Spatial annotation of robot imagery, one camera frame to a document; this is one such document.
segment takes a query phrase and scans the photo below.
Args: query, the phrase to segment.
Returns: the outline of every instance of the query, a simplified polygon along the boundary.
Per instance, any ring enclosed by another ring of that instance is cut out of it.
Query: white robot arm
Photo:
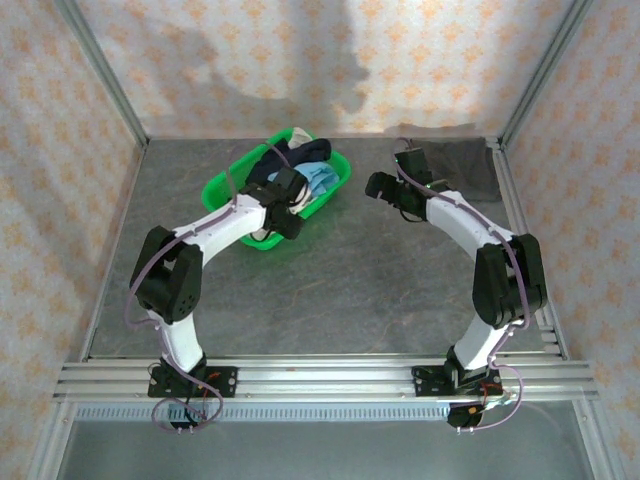
[[[489,355],[507,330],[523,323],[521,299],[526,297],[531,313],[547,301],[540,246],[532,235],[514,235],[486,218],[445,181],[433,182],[422,150],[406,150],[395,156],[403,175],[376,172],[369,178],[365,194],[390,203],[403,216],[409,213],[440,228],[475,262],[472,298],[476,312],[464,336],[449,349],[443,369],[432,375],[437,384],[433,391],[442,393],[444,388],[453,395],[468,393],[491,373]],[[420,185],[437,196],[425,196],[417,188]],[[522,274],[524,296],[509,253]]]
[[[183,372],[195,377],[194,369],[206,363],[193,322],[204,266],[235,241],[261,229],[296,238],[303,219],[292,213],[296,211],[292,206],[306,191],[306,178],[285,167],[273,182],[245,187],[235,201],[194,223],[171,231],[159,226],[149,232],[131,285],[163,247],[182,238],[151,266],[135,294],[160,326],[172,363]]]

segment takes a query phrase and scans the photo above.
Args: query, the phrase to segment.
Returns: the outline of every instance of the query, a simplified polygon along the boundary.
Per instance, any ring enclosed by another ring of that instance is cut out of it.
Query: plastic basket
[[[282,138],[290,140],[292,133],[293,128],[282,130],[281,132],[271,137],[268,142],[274,145]],[[266,145],[259,145],[249,153],[247,153],[244,157],[234,162],[233,165],[231,165],[229,170],[238,190],[244,186],[244,182],[249,175],[249,172],[258,162],[258,160],[262,158],[262,155],[267,151],[268,148],[269,147]],[[340,187],[342,187],[346,183],[347,180],[349,180],[349,177],[351,176],[351,165],[349,164],[349,161],[338,152],[332,150],[331,158],[329,158],[328,163],[336,171],[340,180],[325,194],[320,195],[299,213],[299,215],[304,219],[309,218],[311,215],[317,212],[320,207],[327,203],[327,201],[338,191]],[[227,183],[226,175],[224,174],[224,172],[216,175],[213,179],[211,179],[211,181],[207,183],[207,185],[204,187],[204,190],[202,191],[202,203],[210,212],[223,207],[230,200],[231,190],[229,188],[229,184]],[[242,242],[246,245],[249,245],[250,247],[257,248],[258,250],[270,250],[278,243],[280,243],[282,239],[282,235],[274,233],[262,242],[253,240],[249,236],[243,237]]]

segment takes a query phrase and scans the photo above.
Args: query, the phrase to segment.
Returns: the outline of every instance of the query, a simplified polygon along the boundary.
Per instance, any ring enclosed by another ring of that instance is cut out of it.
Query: metal bracket
[[[198,377],[220,392],[224,398],[233,398],[236,393],[238,369],[236,367],[218,367],[207,365],[198,372]],[[202,398],[205,388],[186,381],[178,372],[166,364],[160,364],[151,370],[149,389],[150,398]]]
[[[502,396],[502,379],[498,370],[489,370],[484,379],[469,386],[456,388],[450,381],[444,366],[418,365],[411,368],[416,397],[441,397],[464,394],[465,396]]]

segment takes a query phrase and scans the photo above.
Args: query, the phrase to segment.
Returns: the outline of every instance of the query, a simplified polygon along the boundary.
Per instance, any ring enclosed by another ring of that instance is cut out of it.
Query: blue cloth
[[[311,196],[313,198],[327,193],[327,190],[333,187],[340,180],[336,171],[327,162],[301,163],[296,165],[294,169],[307,177],[309,187],[311,187]],[[272,173],[269,175],[268,180],[272,182],[273,179],[276,178],[277,174],[278,172]]]

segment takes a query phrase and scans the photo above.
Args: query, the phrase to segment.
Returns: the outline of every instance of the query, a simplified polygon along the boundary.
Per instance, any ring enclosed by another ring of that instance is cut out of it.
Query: patterned wallpaper
[[[576,358],[640,474],[640,3],[594,2],[509,152]]]
[[[147,133],[233,138],[497,135],[571,0],[79,4]]]
[[[0,477],[25,478],[137,154],[52,1],[0,3]]]

